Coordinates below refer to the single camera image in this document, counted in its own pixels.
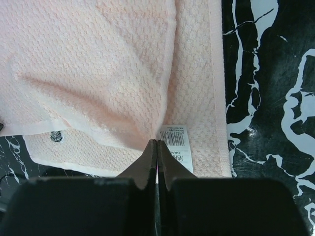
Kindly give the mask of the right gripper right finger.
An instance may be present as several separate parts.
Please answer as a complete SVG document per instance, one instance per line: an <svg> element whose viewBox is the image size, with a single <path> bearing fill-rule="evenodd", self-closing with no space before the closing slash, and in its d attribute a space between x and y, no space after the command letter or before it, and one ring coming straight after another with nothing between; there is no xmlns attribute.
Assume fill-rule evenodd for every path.
<svg viewBox="0 0 315 236"><path fill-rule="evenodd" d="M160 233L163 236L305 236L290 191L279 181L198 178L165 142L157 143Z"/></svg>

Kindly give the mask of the pale pink towel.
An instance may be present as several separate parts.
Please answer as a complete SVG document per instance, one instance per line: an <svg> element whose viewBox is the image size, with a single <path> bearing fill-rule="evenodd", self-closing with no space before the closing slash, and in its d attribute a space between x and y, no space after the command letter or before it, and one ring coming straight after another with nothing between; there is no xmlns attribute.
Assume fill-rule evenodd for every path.
<svg viewBox="0 0 315 236"><path fill-rule="evenodd" d="M32 161L116 176L150 139L231 177L219 0L3 0L1 136Z"/></svg>

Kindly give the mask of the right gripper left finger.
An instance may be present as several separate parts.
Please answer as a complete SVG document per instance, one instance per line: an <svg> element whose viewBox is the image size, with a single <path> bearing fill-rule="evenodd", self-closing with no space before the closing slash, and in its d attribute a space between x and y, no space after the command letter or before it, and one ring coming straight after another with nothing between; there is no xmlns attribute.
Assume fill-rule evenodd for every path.
<svg viewBox="0 0 315 236"><path fill-rule="evenodd" d="M13 194L3 236L153 236L156 140L117 177L32 178Z"/></svg>

